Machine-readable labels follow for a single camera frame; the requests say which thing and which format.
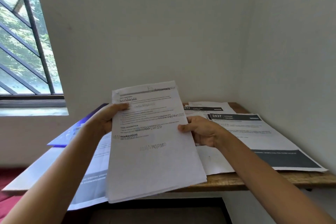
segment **left hand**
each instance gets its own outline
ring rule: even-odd
[[[123,104],[109,104],[96,112],[86,124],[97,126],[98,129],[103,130],[104,135],[112,130],[112,118],[119,111],[127,110],[128,103]]]

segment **forearm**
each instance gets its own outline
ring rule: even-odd
[[[238,138],[225,129],[218,134],[216,148],[276,223],[336,223]]]
[[[102,136],[96,124],[86,124],[2,223],[60,223]]]

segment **window frame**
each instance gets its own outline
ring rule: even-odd
[[[63,94],[55,93],[53,82],[51,80],[50,72],[48,69],[47,61],[44,56],[44,51],[42,48],[40,36],[38,33],[38,29],[36,26],[35,18],[33,15],[33,11],[30,5],[29,0],[17,0],[14,8],[12,9],[4,0],[0,0],[0,4],[9,10],[16,18],[26,24],[29,28],[31,28],[33,32],[33,36],[36,42],[37,50],[31,47],[28,43],[25,43],[18,35],[13,33],[9,28],[7,28],[2,22],[0,22],[0,27],[3,28],[7,33],[9,33],[12,37],[18,40],[21,44],[24,45],[28,50],[32,51],[36,56],[38,56],[41,60],[42,67],[44,70],[45,77],[37,72],[35,69],[30,67],[25,61],[20,59],[16,54],[8,50],[3,44],[0,42],[0,48],[6,52],[9,56],[14,58],[17,62],[23,65],[25,68],[30,70],[33,74],[38,76],[42,79],[45,83],[48,84],[50,94],[42,94],[38,90],[36,90],[33,86],[31,86],[28,82],[20,78],[18,75],[13,73],[10,69],[8,69],[5,65],[0,64],[0,69],[3,70],[5,73],[10,75],[20,84],[28,88],[34,94],[18,94],[10,87],[6,86],[0,80],[0,86],[6,90],[9,94],[0,94],[0,107],[65,107],[65,100]],[[18,11],[25,5],[28,19],[29,21],[25,20],[21,15],[19,15]]]

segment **window sill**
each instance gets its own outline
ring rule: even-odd
[[[0,108],[0,116],[67,116],[66,107]]]

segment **right hand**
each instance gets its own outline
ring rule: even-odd
[[[188,124],[179,125],[180,132],[192,132],[195,143],[216,147],[220,135],[228,131],[213,121],[209,121],[201,116],[187,117]]]

